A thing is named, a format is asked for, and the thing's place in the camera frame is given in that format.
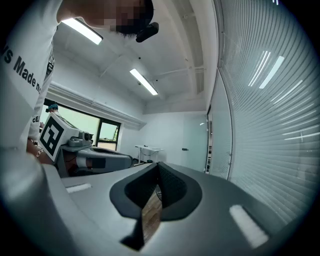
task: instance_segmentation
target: white machine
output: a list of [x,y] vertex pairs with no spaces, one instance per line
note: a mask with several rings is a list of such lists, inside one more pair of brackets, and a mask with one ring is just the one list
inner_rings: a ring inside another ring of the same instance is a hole
[[47,118],[38,143],[54,162],[61,178],[70,176],[65,166],[64,151],[92,161],[90,170],[78,167],[72,173],[73,176],[110,173],[130,168],[133,164],[129,155],[92,146],[92,134],[79,130],[54,112]]

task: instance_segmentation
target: window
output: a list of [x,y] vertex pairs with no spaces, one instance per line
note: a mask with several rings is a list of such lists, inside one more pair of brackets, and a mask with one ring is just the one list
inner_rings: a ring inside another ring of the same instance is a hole
[[[48,106],[55,102],[45,99],[40,117],[40,122],[44,124],[47,121],[49,113],[46,112]],[[59,103],[58,111],[60,115],[68,122],[73,124],[81,131],[93,134],[93,144],[99,148],[117,150],[118,134],[120,130],[120,123],[100,118],[91,114],[87,114],[70,107],[63,106]]]
[[102,119],[98,130],[99,140],[97,147],[117,150],[119,130],[120,123]]

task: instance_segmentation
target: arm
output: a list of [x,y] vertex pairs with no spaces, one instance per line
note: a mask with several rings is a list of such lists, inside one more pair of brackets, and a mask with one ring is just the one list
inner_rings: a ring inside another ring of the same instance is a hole
[[[31,139],[28,138],[28,141],[26,143],[26,151],[36,157],[39,152],[39,148],[37,148],[31,141]],[[41,164],[48,164],[48,165],[54,164],[45,152],[42,152],[39,155],[38,160]]]
[[[36,101],[33,116],[31,117],[31,124],[30,124],[30,128],[29,128],[28,140],[27,140],[27,145],[26,145],[26,151],[28,153],[34,155],[35,157],[37,156],[39,149],[34,146],[32,140],[37,141],[39,139],[39,127],[40,127],[41,112],[42,112],[42,108],[45,103],[48,88],[49,88],[50,83],[53,78],[52,75],[53,75],[53,67],[54,67],[55,61],[54,61],[54,57],[52,54],[52,50],[51,50],[51,54],[49,57],[49,61],[50,61],[50,63],[52,63],[52,66],[48,65],[48,67],[47,67],[46,77],[43,82],[38,99]],[[41,155],[38,156],[38,160],[42,164],[49,164],[49,165],[54,164],[45,152],[42,152]]]

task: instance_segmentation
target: white wall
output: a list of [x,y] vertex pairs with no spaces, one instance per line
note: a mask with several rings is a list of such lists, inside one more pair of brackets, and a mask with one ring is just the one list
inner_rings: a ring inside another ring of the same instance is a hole
[[205,93],[198,95],[193,93],[183,93],[169,96],[166,100],[153,100],[147,103],[144,114],[175,113],[205,111]]
[[[186,152],[182,151],[182,148],[189,147],[186,141],[186,132],[185,125],[186,120],[189,121],[190,117],[199,116],[205,118],[205,112],[175,112],[175,113],[159,113],[159,114],[146,114],[144,115],[144,121],[146,125],[139,131],[122,128],[120,129],[119,142],[118,142],[118,151],[124,154],[128,154],[133,158],[138,157],[138,149],[135,145],[146,145],[149,147],[157,147],[165,149],[164,151],[159,152],[158,161],[168,162],[171,164],[186,166],[191,168],[192,166],[187,166],[188,161],[186,161]],[[203,145],[205,151],[207,150],[207,139],[205,139],[205,144]],[[150,151],[142,151],[145,155],[150,155]],[[206,156],[201,156],[200,160],[201,167],[194,168],[203,170],[206,162]],[[141,160],[156,161],[156,155],[144,156],[142,155]]]
[[216,12],[212,0],[190,0],[201,37],[204,73],[204,95],[206,110],[214,92],[214,85],[218,67],[219,38]]
[[145,103],[132,95],[124,86],[119,86],[119,82],[107,75],[99,78],[98,71],[92,66],[76,63],[57,48],[53,53],[54,82],[138,119],[142,117]]
[[[165,149],[165,151],[159,152],[158,161],[180,165],[182,160],[184,113],[146,114],[144,121],[147,124],[139,131],[139,145]],[[147,150],[142,152],[145,155],[150,155]],[[143,156],[142,159],[146,162],[149,156]],[[151,156],[150,159],[155,161],[155,155]]]
[[120,133],[118,137],[117,151],[126,155],[130,155],[132,158],[138,159],[138,149],[135,145],[140,144],[140,131],[120,126]]

